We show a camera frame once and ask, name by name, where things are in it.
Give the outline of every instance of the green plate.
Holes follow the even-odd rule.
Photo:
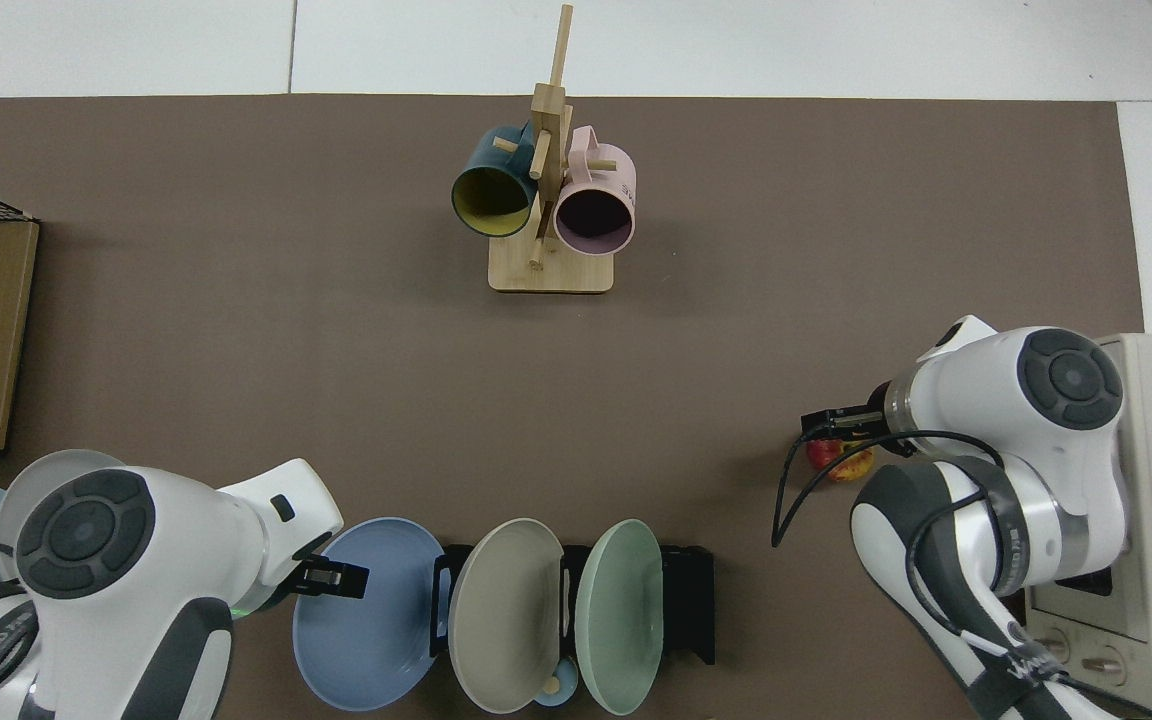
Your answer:
[[[660,544],[641,520],[594,544],[576,591],[576,662],[594,700],[628,715],[649,697],[664,651]]]

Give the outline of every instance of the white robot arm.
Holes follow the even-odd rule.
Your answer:
[[[879,469],[852,507],[851,532],[870,577],[983,719],[1112,717],[998,597],[1100,570],[1123,548],[1121,406],[1117,370],[1087,338],[998,333],[967,316],[867,406],[804,418],[805,439],[886,438],[890,450],[933,460]],[[809,419],[823,424],[806,429]]]
[[[26,596],[0,598],[0,623],[32,612],[38,630],[0,717],[212,717],[233,616],[287,592],[362,597],[366,570],[311,555],[342,524],[303,460],[219,491],[138,467],[61,484],[15,538]]]

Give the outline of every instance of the oven knob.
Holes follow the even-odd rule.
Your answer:
[[[1084,657],[1083,669],[1104,675],[1115,685],[1123,685],[1128,682],[1128,669],[1123,655],[1111,646],[1101,647],[1100,657]]]

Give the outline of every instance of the apple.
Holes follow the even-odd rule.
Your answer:
[[[812,439],[808,441],[808,462],[820,471],[838,456],[861,445],[861,441],[841,441],[841,439]],[[842,465],[829,470],[829,479],[835,483],[850,483],[869,475],[874,468],[874,448],[869,447],[851,455]]]

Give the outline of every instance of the wooden peg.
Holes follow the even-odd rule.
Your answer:
[[[526,176],[530,179],[540,179],[540,175],[545,170],[545,158],[550,156],[550,143],[553,136],[550,135],[548,129],[543,129],[543,131],[536,135],[536,154],[531,156],[531,169],[526,170]]]
[[[567,61],[567,36],[573,29],[573,7],[563,3],[558,15],[558,41],[554,44],[554,65],[550,68],[550,85],[562,85],[563,63]]]
[[[545,270],[545,263],[544,260],[541,260],[544,256],[545,256],[545,236],[540,236],[536,238],[535,244],[531,245],[531,258],[526,260],[526,265],[529,266],[529,268],[536,270],[536,272]]]

